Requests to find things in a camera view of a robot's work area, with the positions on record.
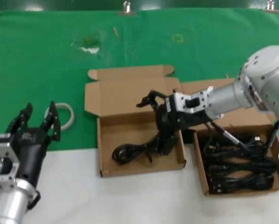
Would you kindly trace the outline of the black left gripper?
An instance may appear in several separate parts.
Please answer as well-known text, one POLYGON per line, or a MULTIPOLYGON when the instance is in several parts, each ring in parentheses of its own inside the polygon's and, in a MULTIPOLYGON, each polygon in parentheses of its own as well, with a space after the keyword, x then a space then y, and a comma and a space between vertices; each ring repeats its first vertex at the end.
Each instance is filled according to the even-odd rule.
POLYGON ((51 101, 48 114, 45 115, 40 127, 28 127, 32 111, 32 104, 28 103, 10 122, 5 133, 14 134, 19 143, 17 157, 20 166, 16 177, 36 187, 49 142, 60 141, 61 124, 54 101, 51 101))

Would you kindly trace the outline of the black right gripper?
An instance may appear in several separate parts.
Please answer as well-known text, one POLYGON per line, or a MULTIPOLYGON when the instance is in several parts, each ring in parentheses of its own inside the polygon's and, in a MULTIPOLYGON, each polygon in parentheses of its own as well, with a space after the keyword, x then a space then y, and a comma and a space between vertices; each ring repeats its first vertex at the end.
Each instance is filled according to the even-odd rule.
POLYGON ((179 141, 179 137, 174 133, 207 122, 207 115, 204 111, 190 114, 172 109, 168 112, 166 104, 158 105, 155 100, 157 97, 165 100, 167 95, 151 90, 136 106, 141 108, 150 105, 152 107, 159 131, 159 134, 155 137, 153 152, 160 155, 169 155, 179 141))

